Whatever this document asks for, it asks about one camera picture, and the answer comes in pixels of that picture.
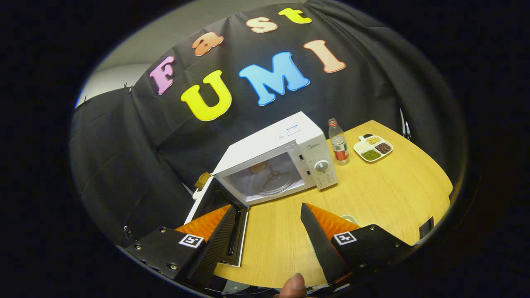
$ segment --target table surface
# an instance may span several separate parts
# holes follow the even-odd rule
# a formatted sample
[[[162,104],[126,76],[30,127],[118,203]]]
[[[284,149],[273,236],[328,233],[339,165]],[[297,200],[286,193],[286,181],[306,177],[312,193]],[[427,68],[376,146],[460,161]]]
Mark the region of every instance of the table surface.
[[[359,135],[380,136],[394,146],[386,157],[369,163],[354,150]],[[419,147],[391,129],[369,121],[345,132],[350,154],[347,165],[335,164],[338,184],[316,187],[251,206],[241,267],[218,264],[215,275],[235,282],[281,288],[300,272],[306,286],[327,283],[300,220],[302,203],[341,215],[352,215],[360,226],[377,224],[414,245],[419,227],[434,224],[449,209],[453,186],[440,166]],[[328,147],[333,156],[331,143]]]

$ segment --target bottle label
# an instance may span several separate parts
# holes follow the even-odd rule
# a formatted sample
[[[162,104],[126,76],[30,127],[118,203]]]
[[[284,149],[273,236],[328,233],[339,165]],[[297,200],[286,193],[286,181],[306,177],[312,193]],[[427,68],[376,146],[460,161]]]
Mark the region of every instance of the bottle label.
[[[346,142],[340,145],[333,145],[333,151],[335,152],[335,158],[337,160],[345,160],[348,158],[348,146]]]

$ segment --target water bottle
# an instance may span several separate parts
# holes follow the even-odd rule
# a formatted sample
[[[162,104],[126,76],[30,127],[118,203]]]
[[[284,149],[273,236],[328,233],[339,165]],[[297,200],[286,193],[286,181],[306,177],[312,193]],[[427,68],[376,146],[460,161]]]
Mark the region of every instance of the water bottle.
[[[337,124],[337,120],[335,120],[335,118],[329,119],[328,125],[330,126],[329,136],[331,146],[333,147],[333,151],[335,152],[335,159],[337,160],[337,164],[348,164],[350,162],[350,158],[348,154],[348,146],[346,145],[346,139],[344,138],[344,131]]]

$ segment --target blue letter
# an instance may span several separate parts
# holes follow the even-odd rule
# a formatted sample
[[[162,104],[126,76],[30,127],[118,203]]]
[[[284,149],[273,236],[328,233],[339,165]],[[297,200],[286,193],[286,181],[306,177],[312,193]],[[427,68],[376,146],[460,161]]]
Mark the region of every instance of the blue letter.
[[[284,78],[287,80],[287,89],[298,90],[309,85],[305,78],[291,60],[290,52],[281,52],[272,57],[272,72],[256,64],[249,65],[239,72],[240,77],[246,77],[259,96],[258,105],[264,106],[272,102],[276,95],[270,93],[265,85],[278,94],[285,94]]]

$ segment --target white plate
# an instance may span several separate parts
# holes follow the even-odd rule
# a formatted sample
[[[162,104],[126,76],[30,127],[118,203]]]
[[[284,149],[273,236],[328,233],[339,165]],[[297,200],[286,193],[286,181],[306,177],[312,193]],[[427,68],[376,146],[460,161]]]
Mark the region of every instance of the white plate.
[[[378,138],[381,139],[381,141],[375,143],[374,145],[370,145],[370,143],[368,141],[366,141],[366,140],[370,139],[370,138],[373,138],[373,137],[378,137]],[[357,154],[359,154],[359,156],[362,159],[364,159],[367,162],[378,161],[378,160],[382,159],[383,157],[389,155],[394,150],[394,146],[392,146],[392,144],[390,144],[389,141],[381,138],[380,136],[369,136],[366,139],[363,136],[359,136],[359,140],[360,140],[360,142],[354,145],[354,150],[355,150],[355,152],[357,152]],[[382,144],[382,143],[386,143],[390,147],[390,151],[388,151],[385,154],[381,153],[379,150],[377,150],[375,148],[375,146],[377,146],[379,144]],[[376,158],[374,160],[367,160],[366,158],[364,158],[364,156],[362,156],[362,154],[367,152],[367,151],[370,151],[370,150],[374,150],[375,152],[381,154],[381,156],[379,156],[378,158]]]

